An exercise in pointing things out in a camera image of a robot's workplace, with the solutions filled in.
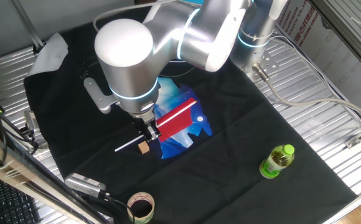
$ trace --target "metal bar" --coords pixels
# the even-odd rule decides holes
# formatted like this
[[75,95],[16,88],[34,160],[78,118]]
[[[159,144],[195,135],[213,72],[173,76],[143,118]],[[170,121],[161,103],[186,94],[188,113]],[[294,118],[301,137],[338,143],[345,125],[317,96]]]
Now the metal bar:
[[37,33],[35,27],[32,25],[31,20],[27,16],[27,13],[25,12],[22,5],[20,4],[19,0],[8,0],[8,2],[15,9],[16,14],[19,16],[21,23],[23,24],[26,31],[29,33],[31,40],[33,41],[37,50],[44,47],[44,42],[38,36],[38,33]]
[[[0,160],[3,154],[3,143],[0,141]],[[0,167],[0,179],[79,223],[89,223],[88,220],[109,223],[66,185],[55,184],[56,180],[44,175],[41,167],[33,166],[30,159],[35,160],[28,154],[7,148],[6,165]]]

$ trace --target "metal frame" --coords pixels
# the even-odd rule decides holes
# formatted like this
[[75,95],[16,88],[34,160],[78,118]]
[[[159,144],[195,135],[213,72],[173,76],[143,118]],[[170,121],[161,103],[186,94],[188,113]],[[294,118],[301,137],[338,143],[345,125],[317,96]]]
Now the metal frame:
[[27,16],[24,8],[20,4],[19,0],[8,0],[9,4],[13,7],[14,11],[16,12],[17,16],[21,23],[23,24],[24,28],[26,29],[27,33],[30,35],[31,40],[33,41],[36,50],[40,50],[44,47],[44,41],[41,40],[39,37],[35,27],[32,25],[31,20]]
[[350,22],[345,20],[329,0],[310,0],[310,3],[361,62],[361,36],[356,33]]
[[[0,158],[4,154],[3,147],[0,141]],[[6,165],[0,167],[0,179],[79,223],[110,223],[45,167],[36,163],[27,152],[7,148]]]

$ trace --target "red block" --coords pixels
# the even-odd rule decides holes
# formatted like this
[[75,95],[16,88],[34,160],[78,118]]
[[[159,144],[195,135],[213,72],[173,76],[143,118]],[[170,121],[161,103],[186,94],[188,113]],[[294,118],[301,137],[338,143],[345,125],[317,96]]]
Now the red block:
[[157,120],[157,128],[161,132],[160,142],[193,124],[190,107],[196,102],[195,99],[189,98]]

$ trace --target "connector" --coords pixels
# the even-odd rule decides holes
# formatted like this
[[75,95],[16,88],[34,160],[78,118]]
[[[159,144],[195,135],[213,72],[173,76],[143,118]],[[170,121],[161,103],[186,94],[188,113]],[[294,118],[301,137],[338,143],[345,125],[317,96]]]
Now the connector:
[[64,183],[70,188],[91,195],[92,197],[105,198],[106,185],[91,178],[73,173],[65,178]]
[[264,82],[270,80],[268,74],[266,74],[266,72],[261,68],[261,66],[258,63],[255,63],[253,65],[253,71],[256,72]]

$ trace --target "white cloth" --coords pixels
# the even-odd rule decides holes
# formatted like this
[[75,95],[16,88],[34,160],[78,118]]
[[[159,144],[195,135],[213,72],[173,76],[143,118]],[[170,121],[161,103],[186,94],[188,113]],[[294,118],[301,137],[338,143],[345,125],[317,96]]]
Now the white cloth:
[[68,54],[67,48],[68,45],[63,37],[58,33],[54,34],[39,52],[28,76],[58,70]]

